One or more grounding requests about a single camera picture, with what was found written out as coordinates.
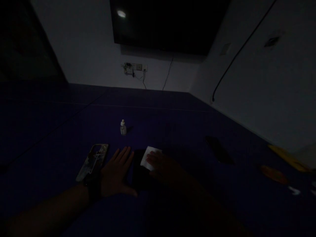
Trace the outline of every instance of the black smartphone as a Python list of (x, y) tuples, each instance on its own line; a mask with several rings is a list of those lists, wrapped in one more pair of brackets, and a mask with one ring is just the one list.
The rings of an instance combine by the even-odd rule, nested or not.
[(151, 189), (153, 185), (153, 178), (149, 175), (149, 170), (141, 166), (145, 151), (145, 149), (134, 151), (132, 187), (135, 188), (137, 192)]
[(220, 141), (215, 137), (206, 136), (205, 137), (207, 144), (211, 147), (212, 151), (218, 162), (234, 165), (235, 162), (229, 156), (227, 151), (222, 147)]

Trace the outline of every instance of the white cloth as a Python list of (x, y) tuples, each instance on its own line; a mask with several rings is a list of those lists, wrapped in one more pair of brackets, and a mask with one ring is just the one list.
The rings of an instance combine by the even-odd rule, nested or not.
[(149, 169), (150, 171), (153, 171), (155, 168), (154, 168), (151, 164), (149, 164), (149, 163), (147, 162), (147, 160), (146, 160), (146, 159), (147, 159), (147, 155), (150, 154), (151, 151), (153, 151), (153, 152), (159, 151), (159, 152), (162, 153), (162, 150), (159, 150), (159, 149), (157, 149), (157, 148), (148, 146), (147, 149), (146, 149), (146, 151), (145, 151), (145, 154), (144, 154), (144, 156), (143, 156), (143, 158), (142, 158), (141, 166), (144, 166), (145, 168)]

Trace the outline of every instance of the small bottle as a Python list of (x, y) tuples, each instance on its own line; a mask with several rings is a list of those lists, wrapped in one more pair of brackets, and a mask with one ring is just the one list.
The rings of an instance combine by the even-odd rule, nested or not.
[(126, 133), (127, 133), (127, 130), (126, 130), (126, 126), (125, 126), (125, 121), (122, 119), (122, 122), (121, 122), (121, 134), (122, 136), (125, 136)]

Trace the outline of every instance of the forearm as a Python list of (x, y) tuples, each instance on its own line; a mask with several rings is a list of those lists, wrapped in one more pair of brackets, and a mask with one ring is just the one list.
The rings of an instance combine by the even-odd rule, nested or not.
[(51, 236), (59, 233), (89, 205), (87, 187), (77, 185), (6, 222), (8, 236)]
[(250, 236), (244, 226), (217, 202), (196, 179), (190, 178), (185, 183), (186, 187), (182, 193), (210, 233)]

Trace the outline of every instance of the television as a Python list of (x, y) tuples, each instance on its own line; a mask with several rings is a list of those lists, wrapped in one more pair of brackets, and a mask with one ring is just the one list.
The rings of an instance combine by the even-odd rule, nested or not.
[(230, 0), (110, 0), (114, 43), (207, 55)]

